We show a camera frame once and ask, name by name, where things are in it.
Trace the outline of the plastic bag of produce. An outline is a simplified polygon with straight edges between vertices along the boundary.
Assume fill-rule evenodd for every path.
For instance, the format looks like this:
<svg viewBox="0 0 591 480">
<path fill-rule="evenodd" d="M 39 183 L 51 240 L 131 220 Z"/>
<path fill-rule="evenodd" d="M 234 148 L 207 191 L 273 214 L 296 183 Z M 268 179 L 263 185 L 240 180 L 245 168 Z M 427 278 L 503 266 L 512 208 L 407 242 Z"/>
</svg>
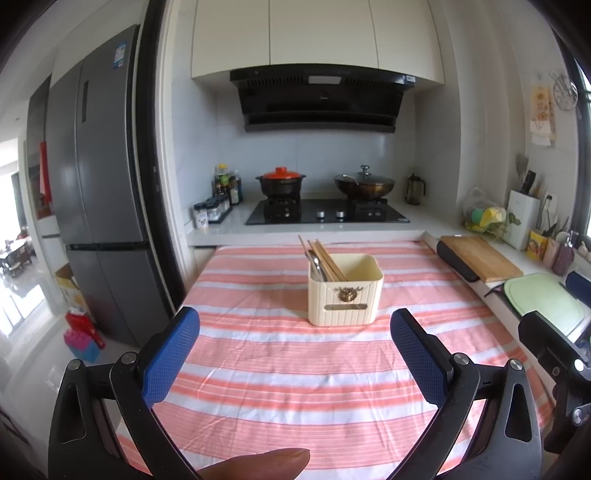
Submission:
<svg viewBox="0 0 591 480">
<path fill-rule="evenodd" d="M 466 196 L 462 213 L 467 230 L 495 239 L 501 239 L 513 226 L 522 224 L 514 213 L 494 203 L 479 187 L 474 187 Z"/>
</svg>

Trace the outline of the black gas stove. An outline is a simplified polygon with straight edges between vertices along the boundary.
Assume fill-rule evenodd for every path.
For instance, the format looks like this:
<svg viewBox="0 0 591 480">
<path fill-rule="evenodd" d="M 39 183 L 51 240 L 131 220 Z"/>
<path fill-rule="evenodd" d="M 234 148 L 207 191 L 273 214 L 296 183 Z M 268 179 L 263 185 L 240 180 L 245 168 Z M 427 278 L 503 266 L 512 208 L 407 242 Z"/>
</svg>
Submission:
<svg viewBox="0 0 591 480">
<path fill-rule="evenodd" d="M 370 202 L 348 199 L 300 199 L 260 201 L 246 225 L 397 223 L 410 220 L 384 198 Z"/>
</svg>

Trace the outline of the wok with glass lid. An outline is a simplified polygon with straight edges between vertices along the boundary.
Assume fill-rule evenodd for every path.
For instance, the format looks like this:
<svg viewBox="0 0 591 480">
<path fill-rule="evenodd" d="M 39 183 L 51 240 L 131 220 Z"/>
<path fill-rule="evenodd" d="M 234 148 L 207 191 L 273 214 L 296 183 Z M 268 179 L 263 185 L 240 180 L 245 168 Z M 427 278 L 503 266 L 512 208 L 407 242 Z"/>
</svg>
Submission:
<svg viewBox="0 0 591 480">
<path fill-rule="evenodd" d="M 396 181 L 385 176 L 370 173 L 368 165 L 362 165 L 355 174 L 335 175 L 335 185 L 346 198 L 369 202 L 387 196 L 396 185 Z"/>
</svg>

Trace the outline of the wooden cutting board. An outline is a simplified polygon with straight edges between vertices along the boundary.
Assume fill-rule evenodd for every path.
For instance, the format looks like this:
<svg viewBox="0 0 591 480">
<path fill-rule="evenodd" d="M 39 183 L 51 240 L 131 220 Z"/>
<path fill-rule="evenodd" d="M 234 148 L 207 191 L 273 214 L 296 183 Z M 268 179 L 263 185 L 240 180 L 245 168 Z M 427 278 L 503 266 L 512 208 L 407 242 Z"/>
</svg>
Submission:
<svg viewBox="0 0 591 480">
<path fill-rule="evenodd" d="M 523 272 L 478 236 L 442 236 L 436 252 L 469 283 L 502 282 Z"/>
</svg>

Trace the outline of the colourful toy blocks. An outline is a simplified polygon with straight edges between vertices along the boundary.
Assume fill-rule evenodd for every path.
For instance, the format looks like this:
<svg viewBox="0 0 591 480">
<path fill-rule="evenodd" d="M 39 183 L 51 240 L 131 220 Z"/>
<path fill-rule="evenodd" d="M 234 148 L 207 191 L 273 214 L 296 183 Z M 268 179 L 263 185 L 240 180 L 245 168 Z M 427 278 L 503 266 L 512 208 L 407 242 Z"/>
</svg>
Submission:
<svg viewBox="0 0 591 480">
<path fill-rule="evenodd" d="M 87 315 L 68 311 L 65 314 L 68 329 L 63 339 L 74 356 L 94 363 L 106 344 Z"/>
</svg>

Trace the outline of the grey refrigerator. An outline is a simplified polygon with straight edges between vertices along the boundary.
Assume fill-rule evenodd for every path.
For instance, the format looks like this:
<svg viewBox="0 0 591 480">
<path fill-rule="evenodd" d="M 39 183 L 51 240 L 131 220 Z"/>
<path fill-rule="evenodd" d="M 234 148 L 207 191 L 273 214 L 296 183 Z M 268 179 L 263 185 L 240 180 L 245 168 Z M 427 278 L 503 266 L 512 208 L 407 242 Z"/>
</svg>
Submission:
<svg viewBox="0 0 591 480">
<path fill-rule="evenodd" d="M 106 336 L 141 347 L 169 313 L 133 158 L 137 33 L 111 37 L 50 86 L 45 142 L 52 210 L 89 314 Z"/>
</svg>

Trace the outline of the black range hood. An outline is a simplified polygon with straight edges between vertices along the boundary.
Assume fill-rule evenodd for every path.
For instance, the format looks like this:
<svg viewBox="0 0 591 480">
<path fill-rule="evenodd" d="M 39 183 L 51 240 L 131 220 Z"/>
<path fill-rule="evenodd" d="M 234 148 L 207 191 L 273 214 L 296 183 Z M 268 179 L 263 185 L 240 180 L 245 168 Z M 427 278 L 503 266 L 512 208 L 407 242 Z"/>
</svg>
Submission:
<svg viewBox="0 0 591 480">
<path fill-rule="evenodd" d="M 235 69 L 245 130 L 396 131 L 411 75 L 337 64 L 280 64 Z"/>
</svg>

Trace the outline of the wooden chopsticks in holder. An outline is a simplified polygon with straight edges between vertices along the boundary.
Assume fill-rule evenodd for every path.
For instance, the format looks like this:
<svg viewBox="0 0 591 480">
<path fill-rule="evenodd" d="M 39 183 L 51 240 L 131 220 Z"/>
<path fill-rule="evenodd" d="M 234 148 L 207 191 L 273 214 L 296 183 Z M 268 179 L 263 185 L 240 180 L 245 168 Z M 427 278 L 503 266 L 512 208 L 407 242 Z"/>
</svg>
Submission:
<svg viewBox="0 0 591 480">
<path fill-rule="evenodd" d="M 342 269 L 339 268 L 337 263 L 335 263 L 335 260 L 332 259 L 332 256 L 329 255 L 329 252 L 325 250 L 325 247 L 320 241 L 304 240 L 301 237 L 298 237 L 298 240 L 301 242 L 301 247 L 304 248 L 304 255 L 308 258 L 308 262 L 311 264 L 311 269 L 312 263 L 310 257 L 308 257 L 308 250 L 314 251 L 315 255 L 318 256 L 322 265 L 322 269 L 325 271 L 325 275 L 328 277 L 327 282 L 346 282 L 346 280 L 348 280 L 345 273 L 342 272 Z"/>
</svg>

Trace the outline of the cream utensil holder box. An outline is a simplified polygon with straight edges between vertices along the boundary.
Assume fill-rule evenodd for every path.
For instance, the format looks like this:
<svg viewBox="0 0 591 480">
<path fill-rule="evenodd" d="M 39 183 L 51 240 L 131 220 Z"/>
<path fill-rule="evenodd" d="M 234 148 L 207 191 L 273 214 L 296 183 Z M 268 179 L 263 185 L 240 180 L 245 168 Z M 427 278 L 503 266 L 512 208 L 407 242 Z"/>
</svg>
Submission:
<svg viewBox="0 0 591 480">
<path fill-rule="evenodd" d="M 318 327 L 356 327 L 377 316 L 384 274 L 377 260 L 361 253 L 332 254 L 346 281 L 322 281 L 308 267 L 308 322 Z"/>
</svg>

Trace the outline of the white spice jar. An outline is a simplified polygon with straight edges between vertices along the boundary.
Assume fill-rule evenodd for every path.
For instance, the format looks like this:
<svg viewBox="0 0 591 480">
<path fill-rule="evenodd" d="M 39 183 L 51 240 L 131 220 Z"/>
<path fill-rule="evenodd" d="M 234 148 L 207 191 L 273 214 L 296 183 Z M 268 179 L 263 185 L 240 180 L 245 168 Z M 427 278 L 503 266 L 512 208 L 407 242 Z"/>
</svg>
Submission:
<svg viewBox="0 0 591 480">
<path fill-rule="evenodd" d="M 193 220 L 197 229 L 204 230 L 208 228 L 207 207 L 204 203 L 198 203 L 193 206 Z"/>
</svg>

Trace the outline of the metal spoon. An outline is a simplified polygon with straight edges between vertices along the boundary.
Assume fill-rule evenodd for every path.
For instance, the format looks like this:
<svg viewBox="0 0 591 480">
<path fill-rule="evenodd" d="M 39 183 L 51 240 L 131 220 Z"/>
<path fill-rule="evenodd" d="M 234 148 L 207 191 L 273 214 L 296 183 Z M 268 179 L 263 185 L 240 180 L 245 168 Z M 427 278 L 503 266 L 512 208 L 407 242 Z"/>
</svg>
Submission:
<svg viewBox="0 0 591 480">
<path fill-rule="evenodd" d="M 325 275 L 320 259 L 315 255 L 315 252 L 308 250 L 308 257 L 311 259 L 312 269 L 315 271 L 315 278 L 317 278 L 318 281 L 327 282 L 328 277 Z"/>
</svg>

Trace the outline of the dark french press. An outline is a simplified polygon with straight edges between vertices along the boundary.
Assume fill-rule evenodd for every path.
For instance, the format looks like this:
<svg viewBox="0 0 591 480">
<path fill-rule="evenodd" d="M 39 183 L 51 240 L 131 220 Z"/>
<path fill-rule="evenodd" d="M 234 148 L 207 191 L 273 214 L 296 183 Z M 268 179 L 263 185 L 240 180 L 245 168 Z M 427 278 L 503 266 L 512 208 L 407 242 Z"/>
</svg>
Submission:
<svg viewBox="0 0 591 480">
<path fill-rule="evenodd" d="M 407 179 L 405 201 L 409 205 L 419 206 L 426 195 L 426 189 L 425 180 L 416 174 L 411 174 Z"/>
</svg>

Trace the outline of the white knife block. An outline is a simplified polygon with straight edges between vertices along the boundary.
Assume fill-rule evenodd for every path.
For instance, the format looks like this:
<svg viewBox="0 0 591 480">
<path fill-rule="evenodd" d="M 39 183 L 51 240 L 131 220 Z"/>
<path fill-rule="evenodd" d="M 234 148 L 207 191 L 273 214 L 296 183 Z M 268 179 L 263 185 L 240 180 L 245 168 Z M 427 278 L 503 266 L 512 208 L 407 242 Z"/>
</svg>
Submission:
<svg viewBox="0 0 591 480">
<path fill-rule="evenodd" d="M 503 241 L 517 251 L 524 251 L 530 231 L 536 226 L 539 209 L 539 199 L 512 190 L 506 208 L 507 224 Z"/>
</svg>

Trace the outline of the spice jar rack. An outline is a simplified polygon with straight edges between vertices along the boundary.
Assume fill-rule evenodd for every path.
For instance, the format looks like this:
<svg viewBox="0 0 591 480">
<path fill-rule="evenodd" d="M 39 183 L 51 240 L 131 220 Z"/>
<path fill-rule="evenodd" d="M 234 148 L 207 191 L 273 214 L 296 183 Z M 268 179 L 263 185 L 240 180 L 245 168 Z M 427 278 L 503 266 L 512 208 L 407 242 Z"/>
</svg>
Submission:
<svg viewBox="0 0 591 480">
<path fill-rule="evenodd" d="M 215 195 L 204 202 L 207 220 L 211 224 L 219 224 L 230 213 L 232 206 L 228 195 Z"/>
</svg>

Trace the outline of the pink striped tablecloth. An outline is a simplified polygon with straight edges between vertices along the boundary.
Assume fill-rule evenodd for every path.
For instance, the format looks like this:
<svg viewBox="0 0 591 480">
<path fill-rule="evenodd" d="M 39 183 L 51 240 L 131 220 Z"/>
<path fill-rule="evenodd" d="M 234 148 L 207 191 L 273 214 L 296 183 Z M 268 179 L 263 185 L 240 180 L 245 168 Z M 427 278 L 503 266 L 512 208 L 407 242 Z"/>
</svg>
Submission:
<svg viewBox="0 0 591 480">
<path fill-rule="evenodd" d="M 502 366 L 525 353 L 497 317 L 426 244 L 341 244 L 384 275 L 376 320 L 308 322 L 308 260 L 297 245 L 217 249 L 185 304 L 200 335 L 155 415 L 197 468 L 230 457 L 304 448 L 307 479 L 383 479 L 435 413 L 390 333 L 410 311 L 451 352 Z"/>
</svg>

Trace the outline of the white upper cabinets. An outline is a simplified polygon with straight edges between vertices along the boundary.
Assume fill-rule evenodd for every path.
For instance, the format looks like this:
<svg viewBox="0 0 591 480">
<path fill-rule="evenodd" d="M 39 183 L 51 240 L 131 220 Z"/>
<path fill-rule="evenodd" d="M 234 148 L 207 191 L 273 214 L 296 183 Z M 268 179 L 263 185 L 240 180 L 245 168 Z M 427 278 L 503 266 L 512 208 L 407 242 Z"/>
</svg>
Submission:
<svg viewBox="0 0 591 480">
<path fill-rule="evenodd" d="M 378 68 L 445 82 L 426 1 L 198 2 L 192 77 L 304 63 Z"/>
</svg>

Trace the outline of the black pot orange lid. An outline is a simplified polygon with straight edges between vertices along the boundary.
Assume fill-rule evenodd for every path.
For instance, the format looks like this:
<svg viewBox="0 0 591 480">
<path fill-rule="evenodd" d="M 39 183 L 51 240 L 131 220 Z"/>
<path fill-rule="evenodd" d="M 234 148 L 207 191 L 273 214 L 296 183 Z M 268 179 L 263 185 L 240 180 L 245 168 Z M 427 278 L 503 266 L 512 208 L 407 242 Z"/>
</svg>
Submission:
<svg viewBox="0 0 591 480">
<path fill-rule="evenodd" d="M 287 167 L 276 167 L 273 172 L 257 176 L 263 195 L 268 198 L 298 197 L 301 194 L 301 183 L 307 176 L 290 171 Z"/>
</svg>

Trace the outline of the wall calendar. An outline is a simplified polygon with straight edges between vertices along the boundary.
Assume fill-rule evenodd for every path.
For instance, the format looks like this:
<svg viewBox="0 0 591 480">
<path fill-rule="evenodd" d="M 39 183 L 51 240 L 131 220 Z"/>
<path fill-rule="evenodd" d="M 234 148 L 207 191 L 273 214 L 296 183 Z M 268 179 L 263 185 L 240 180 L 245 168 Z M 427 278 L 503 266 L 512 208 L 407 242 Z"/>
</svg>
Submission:
<svg viewBox="0 0 591 480">
<path fill-rule="evenodd" d="M 531 88 L 530 132 L 532 143 L 538 146 L 551 147 L 556 141 L 551 93 L 539 83 Z"/>
</svg>

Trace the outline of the yellow seasoning box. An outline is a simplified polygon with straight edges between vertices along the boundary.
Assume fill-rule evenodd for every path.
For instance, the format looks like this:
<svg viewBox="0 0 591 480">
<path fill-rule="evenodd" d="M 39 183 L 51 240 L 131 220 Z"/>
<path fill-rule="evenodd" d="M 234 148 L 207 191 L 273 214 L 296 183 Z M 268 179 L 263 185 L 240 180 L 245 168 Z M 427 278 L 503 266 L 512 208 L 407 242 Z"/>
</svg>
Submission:
<svg viewBox="0 0 591 480">
<path fill-rule="evenodd" d="M 542 261 L 548 245 L 548 237 L 539 230 L 531 230 L 526 247 L 526 255 L 537 261 Z"/>
</svg>

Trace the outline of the sauce bottles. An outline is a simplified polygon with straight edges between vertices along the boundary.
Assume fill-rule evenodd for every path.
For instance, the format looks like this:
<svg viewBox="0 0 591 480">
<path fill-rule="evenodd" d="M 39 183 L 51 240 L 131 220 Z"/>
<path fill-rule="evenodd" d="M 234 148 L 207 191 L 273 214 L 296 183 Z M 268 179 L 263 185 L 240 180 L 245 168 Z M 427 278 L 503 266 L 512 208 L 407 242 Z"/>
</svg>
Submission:
<svg viewBox="0 0 591 480">
<path fill-rule="evenodd" d="M 213 192 L 228 196 L 231 205 L 242 203 L 242 177 L 238 170 L 231 170 L 228 164 L 219 163 L 214 167 Z"/>
</svg>

